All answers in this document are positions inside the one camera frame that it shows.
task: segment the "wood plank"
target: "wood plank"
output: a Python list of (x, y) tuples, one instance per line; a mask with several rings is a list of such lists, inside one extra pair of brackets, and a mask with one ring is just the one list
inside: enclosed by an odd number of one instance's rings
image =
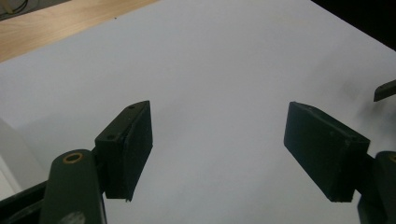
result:
[(72, 0), (0, 21), (0, 62), (158, 0)]

